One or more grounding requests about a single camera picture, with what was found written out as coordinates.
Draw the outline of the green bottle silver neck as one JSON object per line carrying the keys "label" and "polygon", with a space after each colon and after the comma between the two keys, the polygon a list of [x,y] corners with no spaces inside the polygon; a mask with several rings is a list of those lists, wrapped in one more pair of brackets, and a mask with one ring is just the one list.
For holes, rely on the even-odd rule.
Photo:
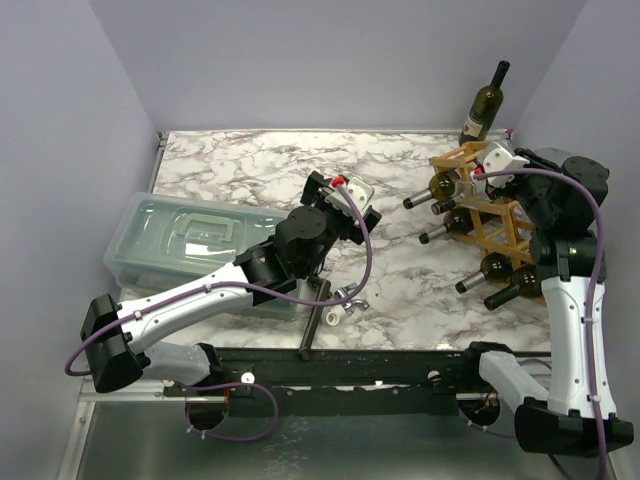
{"label": "green bottle silver neck", "polygon": [[426,189],[405,198],[402,205],[405,210],[410,210],[430,200],[454,197],[460,179],[460,175],[454,170],[439,172],[429,180]]}

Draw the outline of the green bottle white label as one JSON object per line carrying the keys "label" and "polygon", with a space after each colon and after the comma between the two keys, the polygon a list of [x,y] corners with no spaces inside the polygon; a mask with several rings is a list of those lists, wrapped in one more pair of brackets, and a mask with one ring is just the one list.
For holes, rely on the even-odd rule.
{"label": "green bottle white label", "polygon": [[506,287],[485,298],[484,306],[493,311],[518,297],[535,299],[541,296],[542,289],[536,266],[525,265],[511,274]]}

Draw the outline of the green bottle rack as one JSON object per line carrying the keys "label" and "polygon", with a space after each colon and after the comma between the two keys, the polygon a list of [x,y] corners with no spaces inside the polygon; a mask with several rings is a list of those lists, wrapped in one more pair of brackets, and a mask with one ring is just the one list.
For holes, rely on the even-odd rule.
{"label": "green bottle rack", "polygon": [[443,223],[429,231],[419,235],[419,242],[423,245],[448,234],[465,235],[474,229],[471,213],[466,208],[457,208],[449,211]]}

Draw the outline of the square clear liquor bottle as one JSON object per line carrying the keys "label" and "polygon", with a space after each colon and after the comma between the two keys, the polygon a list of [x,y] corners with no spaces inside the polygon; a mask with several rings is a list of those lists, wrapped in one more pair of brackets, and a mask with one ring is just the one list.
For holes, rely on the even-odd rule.
{"label": "square clear liquor bottle", "polygon": [[466,207],[475,209],[477,202],[491,202],[492,199],[487,193],[486,180],[471,180],[454,182],[452,191],[438,197],[431,205],[431,211],[435,215],[444,214],[456,207]]}

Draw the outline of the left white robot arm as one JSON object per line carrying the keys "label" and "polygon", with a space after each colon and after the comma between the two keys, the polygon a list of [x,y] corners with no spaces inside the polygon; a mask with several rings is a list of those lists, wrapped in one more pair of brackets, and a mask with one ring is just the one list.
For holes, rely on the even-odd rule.
{"label": "left white robot arm", "polygon": [[301,204],[279,222],[267,240],[216,271],[171,290],[117,303],[94,298],[83,322],[79,349],[96,392],[121,390],[142,378],[168,380],[214,393],[222,368],[213,346],[166,342],[166,337],[218,314],[273,299],[294,302],[296,284],[318,274],[335,242],[366,247],[364,273],[372,270],[370,233],[381,220],[371,201],[375,189],[357,176],[333,179],[312,172]]}

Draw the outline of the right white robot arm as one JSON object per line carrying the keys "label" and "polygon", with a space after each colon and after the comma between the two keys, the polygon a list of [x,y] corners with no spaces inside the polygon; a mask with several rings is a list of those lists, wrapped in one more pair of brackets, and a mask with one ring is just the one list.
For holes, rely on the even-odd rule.
{"label": "right white robot arm", "polygon": [[609,171],[567,156],[561,164],[490,143],[475,181],[490,194],[520,203],[534,225],[530,254],[551,331],[551,384],[542,387],[504,347],[464,362],[469,390],[496,388],[514,413],[515,437],[529,453],[603,456],[634,440],[619,418],[608,385],[602,338],[606,266],[600,207]]}

